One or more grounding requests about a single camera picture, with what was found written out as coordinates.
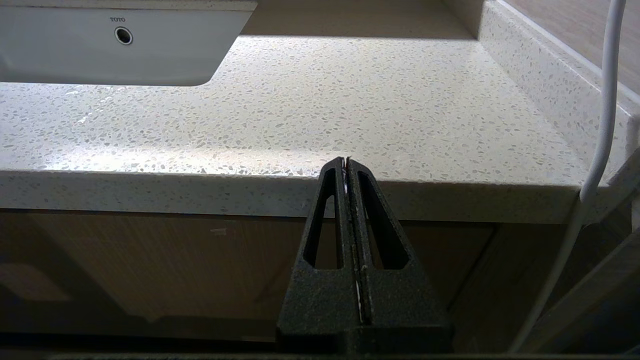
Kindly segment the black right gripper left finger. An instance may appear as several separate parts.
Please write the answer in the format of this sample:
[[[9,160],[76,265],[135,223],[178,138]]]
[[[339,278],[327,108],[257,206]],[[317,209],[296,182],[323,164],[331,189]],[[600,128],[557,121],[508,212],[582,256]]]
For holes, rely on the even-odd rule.
[[[361,324],[346,161],[325,164],[276,323],[280,347],[343,347],[345,333]],[[326,203],[334,198],[335,269],[317,267]]]

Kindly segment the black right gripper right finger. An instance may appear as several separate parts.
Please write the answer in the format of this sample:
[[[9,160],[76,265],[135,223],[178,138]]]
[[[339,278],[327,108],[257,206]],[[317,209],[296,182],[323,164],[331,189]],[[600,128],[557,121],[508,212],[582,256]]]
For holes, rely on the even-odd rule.
[[[363,292],[361,351],[450,351],[453,326],[380,185],[347,161],[349,200]]]

